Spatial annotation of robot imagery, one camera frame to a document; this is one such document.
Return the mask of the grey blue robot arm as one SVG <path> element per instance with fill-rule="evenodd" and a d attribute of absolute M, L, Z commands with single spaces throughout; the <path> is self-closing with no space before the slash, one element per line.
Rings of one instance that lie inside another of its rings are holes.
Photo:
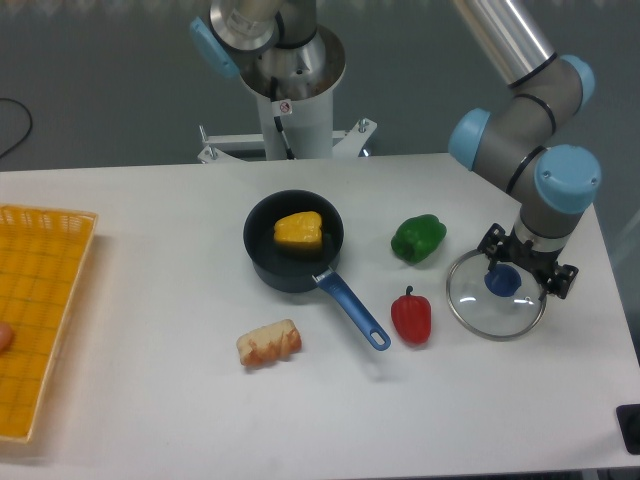
<path fill-rule="evenodd" d="M 519 1 L 455 7 L 512 92 L 498 114 L 465 114 L 448 142 L 454 159 L 521 205 L 512 231 L 492 227 L 479 250 L 491 268 L 515 264 L 543 296 L 565 298 L 577 270 L 557 259 L 594 200 L 601 169 L 589 151 L 547 141 L 589 101 L 594 74 L 581 59 L 559 56 Z M 268 159 L 349 158 L 364 146 L 365 124 L 333 136 L 332 93 L 345 55 L 314 2 L 214 1 L 189 31 L 213 70 L 254 94 Z"/>

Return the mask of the person fingertip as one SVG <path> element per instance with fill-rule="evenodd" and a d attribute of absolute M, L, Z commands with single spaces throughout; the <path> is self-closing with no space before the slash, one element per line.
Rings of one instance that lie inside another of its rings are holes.
<path fill-rule="evenodd" d="M 0 323 L 0 352 L 6 351 L 14 338 L 14 331 L 10 324 L 6 322 Z"/>

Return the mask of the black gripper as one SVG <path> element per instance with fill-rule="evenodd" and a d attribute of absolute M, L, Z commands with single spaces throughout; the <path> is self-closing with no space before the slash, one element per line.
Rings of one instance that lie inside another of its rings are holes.
<path fill-rule="evenodd" d="M 511 262 L 529 272 L 540 286 L 540 301 L 548 295 L 565 299 L 579 273 L 573 265 L 557 263 L 561 249 L 551 252 L 534 250 L 532 241 L 520 242 L 497 223 L 487 230 L 477 250 L 489 260 L 489 271 L 499 263 Z"/>

